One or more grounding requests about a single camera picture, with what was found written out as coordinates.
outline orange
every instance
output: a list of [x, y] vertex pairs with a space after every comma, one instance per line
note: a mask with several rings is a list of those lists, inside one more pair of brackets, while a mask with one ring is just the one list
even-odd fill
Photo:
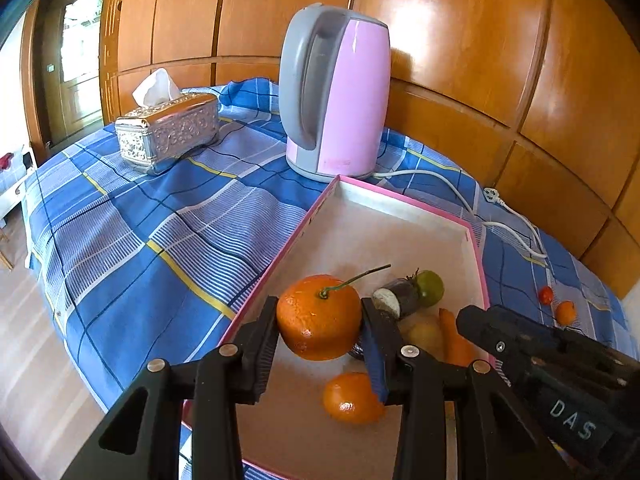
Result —
[[469, 366], [476, 359], [476, 350], [458, 333], [456, 316], [446, 308], [441, 308], [438, 316], [444, 336], [445, 361], [451, 365]]
[[371, 389], [369, 376], [359, 372], [331, 379], [324, 387], [322, 403], [333, 418], [351, 424], [376, 422], [385, 412], [385, 405]]
[[310, 361], [325, 361], [346, 354], [358, 340], [362, 308], [351, 285], [328, 292], [326, 286], [342, 281], [327, 274], [309, 276], [285, 290], [276, 308], [280, 334], [291, 351]]
[[556, 321], [558, 325], [567, 326], [575, 321], [577, 313], [573, 301], [563, 301], [556, 306]]

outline silver tissue box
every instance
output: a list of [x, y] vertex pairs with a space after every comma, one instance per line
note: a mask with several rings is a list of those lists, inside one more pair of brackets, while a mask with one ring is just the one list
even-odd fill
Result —
[[161, 105], [136, 108], [116, 119], [120, 155], [136, 170], [158, 174], [190, 149], [216, 140], [218, 99], [184, 94]]

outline carrot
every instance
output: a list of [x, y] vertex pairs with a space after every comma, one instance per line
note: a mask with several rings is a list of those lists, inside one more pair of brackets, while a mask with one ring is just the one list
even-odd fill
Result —
[[473, 345], [458, 333], [456, 316], [446, 308], [441, 308], [438, 315], [444, 336], [445, 361], [452, 365], [469, 366], [476, 359], [476, 351]]

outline red cherry tomato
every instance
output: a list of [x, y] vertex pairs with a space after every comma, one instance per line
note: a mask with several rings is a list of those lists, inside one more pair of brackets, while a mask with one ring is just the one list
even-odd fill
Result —
[[538, 291], [538, 299], [543, 305], [550, 305], [554, 300], [554, 292], [550, 286], [545, 285]]

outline potato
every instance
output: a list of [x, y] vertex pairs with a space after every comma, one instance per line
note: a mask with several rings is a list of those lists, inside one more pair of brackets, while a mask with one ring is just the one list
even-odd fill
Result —
[[444, 338], [438, 318], [418, 311], [404, 321], [400, 328], [404, 341], [444, 361]]

